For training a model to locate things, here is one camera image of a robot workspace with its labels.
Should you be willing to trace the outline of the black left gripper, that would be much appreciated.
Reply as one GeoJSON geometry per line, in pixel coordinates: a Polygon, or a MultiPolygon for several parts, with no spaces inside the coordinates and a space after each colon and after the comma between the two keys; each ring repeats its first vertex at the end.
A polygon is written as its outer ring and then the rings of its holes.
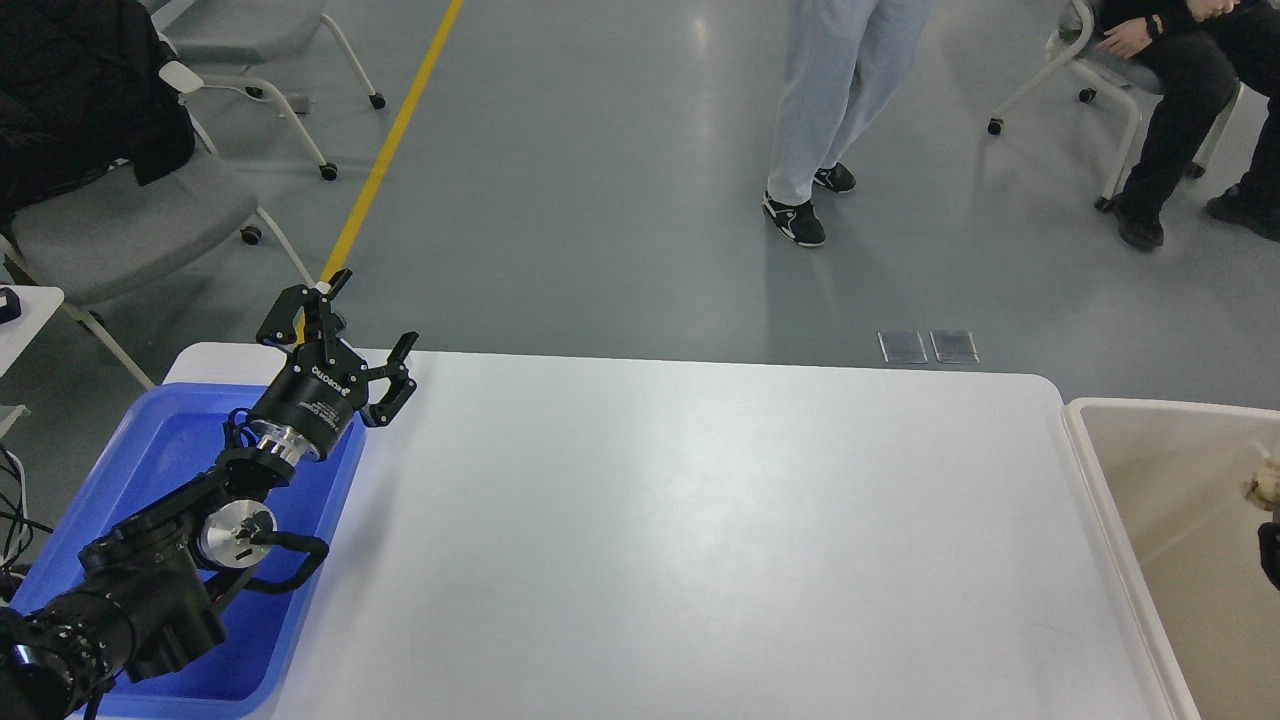
{"type": "MultiPolygon", "coordinates": [[[[351,269],[343,268],[314,287],[284,288],[259,327],[256,342],[282,351],[319,342],[323,361],[338,363],[340,333],[347,323],[332,301],[352,275],[351,269]]],[[[256,448],[285,462],[323,461],[358,410],[366,427],[388,427],[417,388],[408,366],[417,340],[417,332],[406,332],[384,365],[361,368],[361,382],[389,382],[383,397],[370,404],[366,404],[366,384],[347,386],[314,361],[287,364],[250,409],[250,428],[259,437],[256,448]]]]}

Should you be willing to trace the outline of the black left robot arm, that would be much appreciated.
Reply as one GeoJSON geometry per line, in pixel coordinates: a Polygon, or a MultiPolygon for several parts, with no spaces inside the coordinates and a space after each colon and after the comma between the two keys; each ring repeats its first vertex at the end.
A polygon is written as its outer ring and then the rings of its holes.
{"type": "Polygon", "coordinates": [[[95,717],[125,674],[177,673],[227,639],[221,614],[242,591],[297,591],[325,561],[324,539],[282,530],[266,506],[303,461],[326,460],[352,419],[389,425],[417,388],[401,336],[372,366],[342,338],[333,300],[348,269],[283,290],[256,334],[285,365],[204,473],[87,543],[83,580],[33,612],[3,610],[3,716],[95,717]]]}

